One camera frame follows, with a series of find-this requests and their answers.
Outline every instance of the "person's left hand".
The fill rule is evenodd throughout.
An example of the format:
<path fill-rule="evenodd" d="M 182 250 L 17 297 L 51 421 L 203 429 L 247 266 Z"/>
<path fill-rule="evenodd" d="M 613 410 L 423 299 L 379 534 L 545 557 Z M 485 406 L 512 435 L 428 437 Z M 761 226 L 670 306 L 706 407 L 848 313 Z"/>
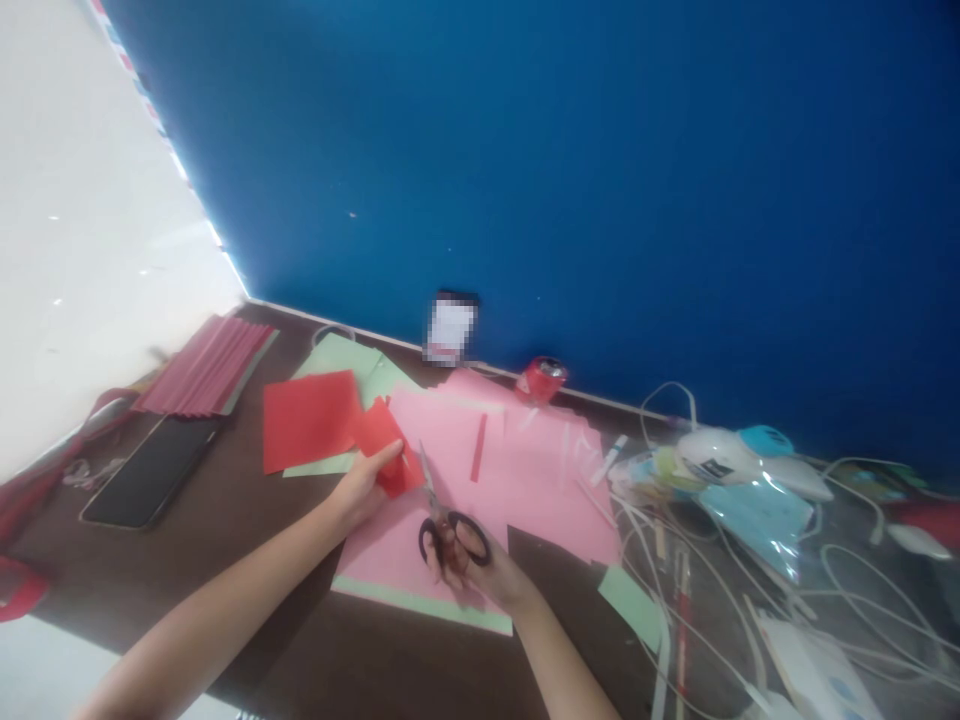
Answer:
<path fill-rule="evenodd" d="M 377 485 L 377 473 L 403 450 L 403 441 L 395 440 L 376 455 L 357 453 L 350 472 L 340 479 L 330 499 L 343 513 L 349 529 L 373 515 L 387 501 L 387 493 Z"/>

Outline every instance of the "black phone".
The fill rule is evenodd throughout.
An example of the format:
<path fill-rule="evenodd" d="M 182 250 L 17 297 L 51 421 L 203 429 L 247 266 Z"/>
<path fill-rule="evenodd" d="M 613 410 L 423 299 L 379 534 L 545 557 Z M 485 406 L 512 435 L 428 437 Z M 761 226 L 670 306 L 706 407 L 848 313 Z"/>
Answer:
<path fill-rule="evenodd" d="M 480 298 L 476 293 L 438 291 L 423 344 L 424 362 L 440 367 L 460 365 L 479 310 Z"/>
<path fill-rule="evenodd" d="M 80 512 L 80 520 L 141 530 L 173 498 L 216 437 L 223 417 L 167 415 Z"/>

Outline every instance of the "red can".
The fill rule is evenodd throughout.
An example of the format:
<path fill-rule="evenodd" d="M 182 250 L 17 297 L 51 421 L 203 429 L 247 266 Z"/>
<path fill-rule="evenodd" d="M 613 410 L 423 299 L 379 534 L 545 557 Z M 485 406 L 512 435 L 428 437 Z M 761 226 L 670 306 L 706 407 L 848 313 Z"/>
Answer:
<path fill-rule="evenodd" d="M 517 378 L 513 391 L 531 405 L 546 405 L 567 381 L 567 368 L 556 358 L 535 357 Z"/>

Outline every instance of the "wooden floor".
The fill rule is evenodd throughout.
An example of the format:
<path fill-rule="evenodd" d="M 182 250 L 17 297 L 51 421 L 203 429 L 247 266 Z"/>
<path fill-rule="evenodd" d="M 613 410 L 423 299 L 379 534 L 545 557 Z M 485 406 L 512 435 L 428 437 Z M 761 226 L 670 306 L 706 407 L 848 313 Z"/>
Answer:
<path fill-rule="evenodd" d="M 241 316 L 273 325 L 280 336 L 254 373 L 225 430 L 160 522 L 146 532 L 79 523 L 77 515 L 88 494 L 61 488 L 10 549 L 13 557 L 52 580 L 51 592 L 36 608 L 37 617 L 123 653 L 180 600 L 330 492 L 335 476 L 284 479 L 262 473 L 263 385 L 289 379 L 309 353 L 317 324 L 255 305 L 243 308 Z M 424 367 L 414 351 L 359 340 L 384 350 L 421 385 L 436 385 L 448 372 Z M 640 435 L 633 413 L 566 395 L 557 402 L 588 417 L 608 440 L 621 433 Z M 94 468 L 129 453 L 156 420 L 137 418 L 124 429 L 119 443 L 101 443 L 88 454 Z M 669 432 L 657 423 L 651 424 L 651 430 L 655 436 Z M 826 524 L 824 541 L 835 534 L 843 538 L 837 542 L 861 552 L 856 543 L 866 542 L 870 510 L 843 498 L 832 506 L 843 506 L 849 514 L 839 523 L 843 527 Z M 678 507 L 676 512 L 688 528 L 709 530 L 696 509 Z M 747 592 L 761 601 L 719 543 L 697 546 L 738 600 Z M 646 717 L 656 678 L 653 664 L 634 633 L 596 592 L 603 569 L 512 528 L 509 548 L 543 591 L 621 715 Z M 904 587 L 923 586 L 916 563 L 906 566 L 894 550 L 886 545 L 882 549 L 889 555 L 885 572 L 900 572 L 898 582 Z M 331 553 L 287 598 L 215 683 L 213 695 L 269 720 L 546 717 L 516 637 L 330 592 L 339 552 Z M 652 582 L 636 541 L 628 552 Z M 861 554 L 868 552 L 863 548 Z M 813 555 L 809 560 L 804 556 L 809 565 L 804 567 L 805 583 L 818 572 Z M 693 569 L 694 626 L 753 681 L 756 669 L 729 601 L 702 564 L 694 563 Z M 669 575 L 660 573 L 661 582 L 669 583 Z M 860 591 L 857 586 L 852 589 Z M 872 595 L 867 590 L 863 594 Z M 855 622 L 842 622 L 842 614 L 836 617 L 838 633 L 856 630 L 851 627 Z M 749 705 L 748 697 L 727 668 L 701 644 L 690 642 L 690 699 L 718 717 L 737 716 Z M 783 693 L 769 660 L 766 671 L 770 687 Z M 901 711 L 913 707 L 911 703 L 924 707 L 924 717 L 950 717 L 949 700 L 935 691 L 924 691 L 916 699 L 915 692 L 904 695 L 902 686 L 869 677 L 865 682 L 887 717 L 903 716 Z M 673 704 L 670 695 L 667 717 L 673 716 Z"/>

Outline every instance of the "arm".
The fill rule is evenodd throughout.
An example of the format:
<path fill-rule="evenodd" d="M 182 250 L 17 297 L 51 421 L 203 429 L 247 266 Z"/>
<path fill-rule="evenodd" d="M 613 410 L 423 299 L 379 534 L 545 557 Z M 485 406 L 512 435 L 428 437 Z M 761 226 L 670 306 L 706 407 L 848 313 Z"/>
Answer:
<path fill-rule="evenodd" d="M 551 720 L 619 720 L 617 711 L 536 589 L 513 613 Z"/>
<path fill-rule="evenodd" d="M 75 720 L 179 716 L 290 591 L 383 503 L 374 480 L 401 448 L 398 441 L 361 456 L 329 498 L 171 610 L 120 659 Z"/>
<path fill-rule="evenodd" d="M 445 542 L 453 541 L 451 532 Z M 484 553 L 483 543 L 465 523 L 457 526 L 456 541 L 454 551 L 459 575 L 480 588 L 513 618 L 550 720 L 619 720 L 617 711 L 546 599 L 496 540 L 487 534 L 493 560 L 486 567 L 474 564 L 464 552 L 467 548 L 476 555 Z M 429 535 L 424 536 L 424 544 L 431 549 L 427 553 L 427 564 L 439 582 L 441 572 Z M 450 568 L 444 567 L 442 576 L 454 587 L 462 586 Z"/>

